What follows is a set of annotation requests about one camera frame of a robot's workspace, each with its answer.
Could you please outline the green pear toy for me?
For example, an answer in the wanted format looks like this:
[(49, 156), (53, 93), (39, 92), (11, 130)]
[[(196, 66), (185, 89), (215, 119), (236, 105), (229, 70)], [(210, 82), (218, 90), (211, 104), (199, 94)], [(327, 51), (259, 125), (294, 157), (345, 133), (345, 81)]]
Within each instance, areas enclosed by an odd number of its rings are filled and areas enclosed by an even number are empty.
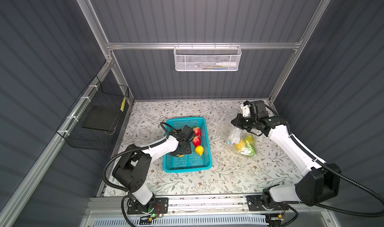
[(255, 144), (255, 138), (252, 134), (247, 135), (244, 140), (246, 145), (253, 146)]

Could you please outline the clear zip top bag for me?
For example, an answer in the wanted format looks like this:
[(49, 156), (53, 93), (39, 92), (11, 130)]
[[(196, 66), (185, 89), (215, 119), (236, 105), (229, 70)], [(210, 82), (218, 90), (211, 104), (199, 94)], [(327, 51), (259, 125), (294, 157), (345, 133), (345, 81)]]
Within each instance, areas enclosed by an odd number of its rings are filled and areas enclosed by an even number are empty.
[[(238, 144), (240, 140), (244, 140), (245, 137), (251, 133), (247, 132), (246, 130), (241, 130), (239, 128), (236, 128), (231, 124), (231, 120), (233, 120), (238, 113), (239, 112), (237, 109), (225, 110), (224, 115), (222, 116), (222, 118), (220, 119), (217, 125), (216, 133), (225, 141), (227, 147), (231, 151), (235, 152), (238, 155), (241, 155), (236, 150), (235, 144)], [(257, 136), (254, 135), (254, 138), (255, 138), (254, 147), (256, 148)]]

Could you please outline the green apple toy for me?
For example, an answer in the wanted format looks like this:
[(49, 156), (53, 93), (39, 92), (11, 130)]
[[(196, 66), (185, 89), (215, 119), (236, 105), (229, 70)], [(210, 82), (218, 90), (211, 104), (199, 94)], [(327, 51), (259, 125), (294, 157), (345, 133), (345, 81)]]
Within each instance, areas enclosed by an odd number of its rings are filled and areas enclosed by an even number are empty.
[(257, 154), (257, 150), (254, 145), (245, 145), (240, 148), (239, 153), (244, 156), (254, 156)]

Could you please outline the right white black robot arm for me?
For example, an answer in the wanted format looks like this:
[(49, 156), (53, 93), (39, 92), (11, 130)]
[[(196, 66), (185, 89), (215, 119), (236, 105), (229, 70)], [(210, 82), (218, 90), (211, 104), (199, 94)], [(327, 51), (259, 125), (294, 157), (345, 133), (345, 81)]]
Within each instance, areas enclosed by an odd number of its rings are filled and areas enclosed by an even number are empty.
[(274, 141), (298, 167), (302, 179), (296, 184), (274, 185), (263, 190), (262, 203), (272, 210), (278, 203), (301, 202), (314, 206), (334, 198), (339, 193), (341, 172), (335, 164), (328, 165), (316, 156), (289, 130), (289, 124), (278, 116), (244, 117), (242, 114), (231, 120), (241, 130), (257, 129)]

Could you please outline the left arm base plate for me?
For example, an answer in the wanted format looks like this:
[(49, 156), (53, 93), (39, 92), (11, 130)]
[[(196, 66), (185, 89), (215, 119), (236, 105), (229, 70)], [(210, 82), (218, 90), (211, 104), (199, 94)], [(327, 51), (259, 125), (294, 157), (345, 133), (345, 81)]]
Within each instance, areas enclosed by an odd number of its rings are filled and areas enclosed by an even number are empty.
[(146, 205), (139, 201), (129, 200), (127, 203), (127, 214), (166, 214), (169, 207), (169, 198), (152, 198)]

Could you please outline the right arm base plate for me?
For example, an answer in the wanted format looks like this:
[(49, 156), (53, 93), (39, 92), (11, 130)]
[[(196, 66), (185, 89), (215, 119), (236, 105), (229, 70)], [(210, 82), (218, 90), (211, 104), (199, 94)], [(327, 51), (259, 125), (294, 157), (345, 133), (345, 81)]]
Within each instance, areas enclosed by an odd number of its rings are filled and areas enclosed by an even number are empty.
[(262, 195), (247, 195), (247, 205), (250, 211), (282, 211), (285, 212), (289, 207), (284, 203), (265, 204)]

